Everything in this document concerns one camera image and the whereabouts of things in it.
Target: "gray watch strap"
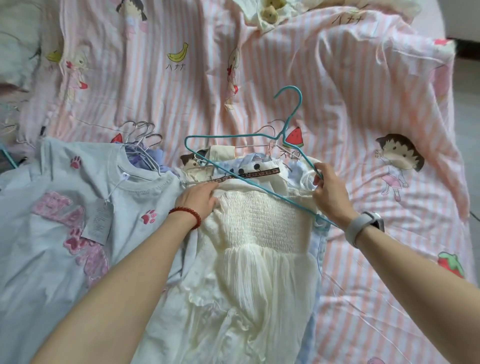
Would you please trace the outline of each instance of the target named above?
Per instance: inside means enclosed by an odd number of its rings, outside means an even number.
[[[373,222],[375,222],[375,218],[364,212],[350,223],[345,230],[345,238],[351,246],[354,248],[357,247],[355,244],[355,238],[357,237],[358,233],[362,231],[365,226],[370,225]]]

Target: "person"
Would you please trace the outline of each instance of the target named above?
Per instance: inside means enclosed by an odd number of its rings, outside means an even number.
[[[313,198],[322,212],[345,230],[359,214],[345,184],[325,163]],[[216,182],[189,188],[176,206],[205,219],[216,199]],[[175,252],[197,223],[176,211],[120,261],[57,325],[33,357],[32,364],[130,363],[167,281]],[[480,358],[480,290],[418,255],[373,226],[355,243],[393,296],[438,351],[451,363]]]

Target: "person's left hand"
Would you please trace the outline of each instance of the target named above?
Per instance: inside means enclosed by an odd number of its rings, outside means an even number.
[[[218,187],[218,182],[205,182],[196,186],[187,188],[177,197],[175,207],[191,208],[203,220],[213,210],[217,201],[216,197],[212,197],[213,191]]]

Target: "hand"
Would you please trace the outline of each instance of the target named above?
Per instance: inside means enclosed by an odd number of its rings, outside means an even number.
[[[358,216],[348,198],[345,184],[328,163],[315,163],[315,167],[322,172],[324,179],[320,179],[318,175],[315,176],[313,184],[317,188],[313,193],[313,199],[318,208],[330,220],[345,230],[350,222]]]
[[[216,197],[212,197],[213,191],[218,187],[218,182],[205,182],[196,186],[187,188],[183,193],[177,197],[175,207],[188,207],[200,215],[201,219],[207,218],[213,210]],[[177,211],[183,213],[185,217],[188,215],[193,219],[193,226],[197,223],[195,217],[185,211]]]

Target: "white wall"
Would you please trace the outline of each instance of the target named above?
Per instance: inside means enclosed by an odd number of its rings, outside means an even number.
[[[480,42],[480,0],[439,0],[447,36]]]

